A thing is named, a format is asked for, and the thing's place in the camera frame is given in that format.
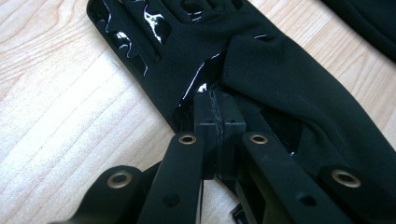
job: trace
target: black glove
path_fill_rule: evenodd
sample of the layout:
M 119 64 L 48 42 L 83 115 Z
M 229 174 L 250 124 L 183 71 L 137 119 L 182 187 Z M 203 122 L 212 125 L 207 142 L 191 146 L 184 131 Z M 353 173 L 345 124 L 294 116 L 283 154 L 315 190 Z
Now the black glove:
M 396 63 L 396 1 L 322 0 L 322 2 Z
M 396 153 L 381 132 L 248 1 L 91 0 L 88 13 L 176 132 L 188 126 L 196 92 L 224 89 L 247 120 L 267 119 L 309 174 L 349 166 L 395 196 Z

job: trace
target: wood grain surface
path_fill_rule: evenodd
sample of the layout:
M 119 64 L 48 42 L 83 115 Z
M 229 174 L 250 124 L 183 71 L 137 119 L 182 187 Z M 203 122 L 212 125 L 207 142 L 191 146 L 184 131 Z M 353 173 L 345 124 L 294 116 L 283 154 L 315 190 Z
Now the wood grain surface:
M 252 3 L 328 69 L 396 147 L 395 63 L 318 0 Z M 0 0 L 0 223 L 68 219 L 103 171 L 145 170 L 173 136 L 86 6 Z M 206 181 L 203 223 L 232 223 L 236 204 L 218 181 Z

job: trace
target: hole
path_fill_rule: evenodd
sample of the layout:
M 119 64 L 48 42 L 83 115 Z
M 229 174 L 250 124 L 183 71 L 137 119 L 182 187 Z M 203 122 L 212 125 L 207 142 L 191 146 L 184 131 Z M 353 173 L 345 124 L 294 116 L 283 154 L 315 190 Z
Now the hole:
M 181 144 L 189 145 L 189 144 L 195 143 L 197 141 L 197 138 L 195 136 L 193 136 L 193 135 L 185 134 L 185 135 L 180 136 L 178 138 L 178 141 Z
M 163 204 L 166 207 L 176 207 L 180 203 L 180 197 L 177 194 L 168 194 L 163 197 Z
M 348 188 L 355 189 L 361 186 L 361 181 L 356 176 L 343 170 L 332 171 L 332 179 Z
M 265 144 L 268 142 L 268 138 L 260 134 L 253 134 L 250 136 L 250 141 L 256 144 Z
M 305 206 L 309 207 L 315 207 L 317 205 L 317 200 L 315 200 L 312 195 L 304 193 L 304 192 L 299 192 L 296 195 L 297 200 L 302 203 Z
M 244 4 L 241 0 L 231 0 L 236 10 L 239 10 Z
M 126 171 L 119 171 L 108 178 L 107 185 L 112 189 L 121 189 L 127 186 L 131 180 L 131 174 Z
M 127 176 L 126 175 L 116 175 L 113 177 L 113 182 L 114 183 L 122 183 L 126 181 Z

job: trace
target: black fabric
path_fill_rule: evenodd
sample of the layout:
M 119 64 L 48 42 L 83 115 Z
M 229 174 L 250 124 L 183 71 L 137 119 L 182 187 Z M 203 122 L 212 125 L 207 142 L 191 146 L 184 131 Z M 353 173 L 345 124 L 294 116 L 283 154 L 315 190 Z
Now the black fabric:
M 322 0 L 322 2 L 396 63 L 395 0 Z
M 312 176 L 324 166 L 349 166 L 395 196 L 396 153 L 381 132 L 249 2 L 91 0 L 88 14 L 176 132 L 192 119 L 196 92 L 224 89 L 238 96 L 248 120 L 259 121 L 250 128 L 266 124 L 261 117 L 278 125 L 279 140 Z

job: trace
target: black plastic part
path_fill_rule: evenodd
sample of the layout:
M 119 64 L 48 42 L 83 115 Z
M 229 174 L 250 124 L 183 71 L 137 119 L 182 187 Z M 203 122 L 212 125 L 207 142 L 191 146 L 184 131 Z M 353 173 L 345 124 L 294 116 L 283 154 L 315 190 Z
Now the black plastic part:
M 352 223 L 273 136 L 246 133 L 242 142 L 244 165 L 265 200 L 262 223 Z
M 265 211 L 265 200 L 256 186 L 245 185 L 236 182 L 236 192 L 239 202 L 242 204 L 243 211 L 247 217 L 248 224 L 262 223 Z
M 236 144 L 246 132 L 247 125 L 233 97 L 225 92 L 214 91 L 223 124 L 223 136 L 218 154 L 219 178 L 235 180 Z
M 205 179 L 235 180 L 236 143 L 247 125 L 233 97 L 206 91 L 194 97 L 194 130 L 205 139 Z
M 345 166 L 329 166 L 318 178 L 355 223 L 396 223 L 396 200 L 364 175 Z
M 137 223 L 200 223 L 204 139 L 175 135 L 152 183 Z
M 249 224 L 241 204 L 238 204 L 231 213 L 233 214 L 233 220 L 236 224 Z
M 161 162 L 157 162 L 143 172 L 142 184 L 143 184 L 143 190 L 145 191 L 146 195 L 149 193 L 149 190 L 151 189 L 152 182 L 154 181 L 155 175 L 157 174 L 160 165 Z
M 216 174 L 219 133 L 209 92 L 194 96 L 194 131 L 205 139 L 204 179 L 213 179 Z
M 106 170 L 87 191 L 77 212 L 54 224 L 135 223 L 146 195 L 141 180 L 142 173 L 134 167 Z

